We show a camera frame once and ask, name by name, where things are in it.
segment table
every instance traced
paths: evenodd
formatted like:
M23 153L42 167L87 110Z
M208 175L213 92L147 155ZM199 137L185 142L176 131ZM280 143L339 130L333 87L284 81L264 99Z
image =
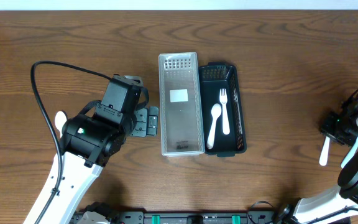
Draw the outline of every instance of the table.
M147 211L279 206L336 184L346 146L318 164L318 127L358 87L358 11L0 12L0 223L22 223L55 148L30 84L38 60L112 76L139 75L159 105L158 55L238 70L248 150L235 157L161 155L160 134L128 138L80 203ZM52 65L36 74L49 115L101 99L104 79ZM358 217L352 218L358 223Z

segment fork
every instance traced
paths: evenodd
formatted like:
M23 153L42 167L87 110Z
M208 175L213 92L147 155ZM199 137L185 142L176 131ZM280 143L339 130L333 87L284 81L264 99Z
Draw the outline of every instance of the fork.
M229 134L230 133L230 127L229 127L229 119L227 118L227 95L226 95L226 89L222 88L219 93L219 101L222 104L222 116L223 116L223 134Z

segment white plastic utensil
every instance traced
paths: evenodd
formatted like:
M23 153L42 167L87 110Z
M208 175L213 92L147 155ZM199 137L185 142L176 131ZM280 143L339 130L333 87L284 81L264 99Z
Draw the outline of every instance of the white plastic utensil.
M222 110L223 110L223 118L222 118L223 134L230 134L229 119L227 118L227 108L226 108L227 95L226 95L225 88L222 88L219 93L219 101L222 104Z
M321 154L320 154L319 163L321 166L327 165L328 152L329 152L329 137L326 137L324 144L323 144L323 149L321 150Z
M62 137L63 125L67 121L67 116L63 111L58 111L55 116L55 127L60 131L60 137Z
M211 109L211 114L212 114L212 124L211 124L211 129L209 130L208 140L206 141L206 147L208 149L212 149L214 147L216 120L222 114L222 107L219 103L214 104L214 106Z
M345 167L345 165L353 158L354 154L356 153L357 148L358 148L358 136L357 136L356 142L352 146L351 150L347 153L347 155L343 159L343 161L341 163L342 168Z

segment fork handle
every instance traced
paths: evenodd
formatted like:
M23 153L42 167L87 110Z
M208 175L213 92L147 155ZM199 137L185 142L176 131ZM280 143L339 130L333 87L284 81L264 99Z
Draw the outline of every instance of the fork handle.
M223 134L230 134L230 127L229 127L229 118L227 117L227 108L226 104L222 103L222 112L223 112Z

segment green strip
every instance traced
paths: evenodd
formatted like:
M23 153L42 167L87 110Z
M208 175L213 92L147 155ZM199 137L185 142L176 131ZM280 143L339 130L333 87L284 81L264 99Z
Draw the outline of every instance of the green strip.
M160 224L160 216L159 215L152 216L152 224Z
M231 219L233 220L233 224L241 224L241 218L239 215L233 215Z

